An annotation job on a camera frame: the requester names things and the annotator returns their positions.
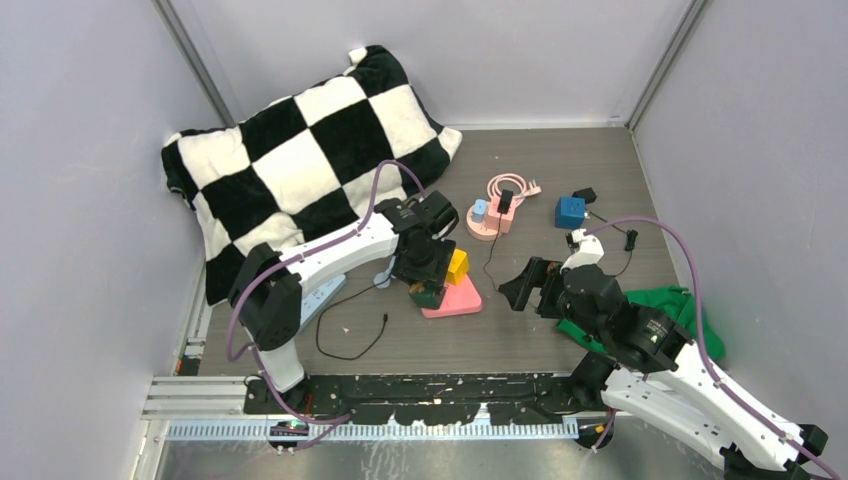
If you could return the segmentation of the light blue plug adapter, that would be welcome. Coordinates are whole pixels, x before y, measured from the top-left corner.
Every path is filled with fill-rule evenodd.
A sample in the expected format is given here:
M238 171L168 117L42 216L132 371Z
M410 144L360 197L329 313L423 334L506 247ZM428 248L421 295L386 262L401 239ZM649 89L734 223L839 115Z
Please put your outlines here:
M483 224L485 215L488 210L489 202L484 199L477 199L471 209L471 222L474 224Z

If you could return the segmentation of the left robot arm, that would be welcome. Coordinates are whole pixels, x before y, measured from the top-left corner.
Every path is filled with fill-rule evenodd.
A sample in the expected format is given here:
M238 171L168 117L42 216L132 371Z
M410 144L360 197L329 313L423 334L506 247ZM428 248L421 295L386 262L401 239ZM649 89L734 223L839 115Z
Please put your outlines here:
M437 309L456 249L447 236L458 222L456 208L435 191L421 200L384 200L363 219L281 252L266 243L254 247L228 300L269 378L270 403L284 414L305 405L305 371L295 346L305 298L363 264L390 258L390 277L408 285L413 302Z

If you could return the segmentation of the pink cube socket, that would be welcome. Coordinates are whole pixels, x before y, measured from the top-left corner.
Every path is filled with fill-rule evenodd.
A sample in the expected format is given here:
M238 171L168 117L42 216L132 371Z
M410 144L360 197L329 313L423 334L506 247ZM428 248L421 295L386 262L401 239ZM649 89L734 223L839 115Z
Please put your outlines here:
M490 200L488 210L485 215L484 226L489 230L506 234L511 229L517 204L512 201L505 213L501 213L499 211L500 204L501 198L498 196L495 196Z

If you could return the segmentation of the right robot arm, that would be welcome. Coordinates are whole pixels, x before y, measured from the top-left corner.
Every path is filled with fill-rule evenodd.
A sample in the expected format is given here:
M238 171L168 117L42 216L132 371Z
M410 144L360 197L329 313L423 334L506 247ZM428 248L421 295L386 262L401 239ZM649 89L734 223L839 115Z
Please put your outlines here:
M630 302L598 266L564 268L533 257L498 290L515 311L539 290L539 316L571 320L603 346L570 376L580 408L639 417L722 468L727 479L810 478L803 465L823 452L827 434L745 393L701 355L685 328L661 310Z

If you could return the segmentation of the yellow cube socket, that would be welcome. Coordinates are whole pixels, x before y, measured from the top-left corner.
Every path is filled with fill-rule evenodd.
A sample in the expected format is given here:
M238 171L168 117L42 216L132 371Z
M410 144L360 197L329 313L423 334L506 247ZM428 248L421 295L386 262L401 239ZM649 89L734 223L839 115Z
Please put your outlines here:
M468 254L460 249L456 248L453 251L447 274L446 274L446 282L453 286L459 286L464 278L467 276L468 271L470 269L470 261L468 258Z

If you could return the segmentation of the dark green cube socket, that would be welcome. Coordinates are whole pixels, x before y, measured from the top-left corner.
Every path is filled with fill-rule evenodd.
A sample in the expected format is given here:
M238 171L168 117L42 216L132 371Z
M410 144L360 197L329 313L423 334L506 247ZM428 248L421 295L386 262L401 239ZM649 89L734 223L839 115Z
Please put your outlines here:
M409 297L415 303L415 305L419 308L429 309L429 310L438 310L442 305L442 302L444 300L446 293L444 295L437 295L434 291L434 285L428 285L427 284L427 286L428 286L428 295L426 297L419 298L419 299L413 299L410 296Z

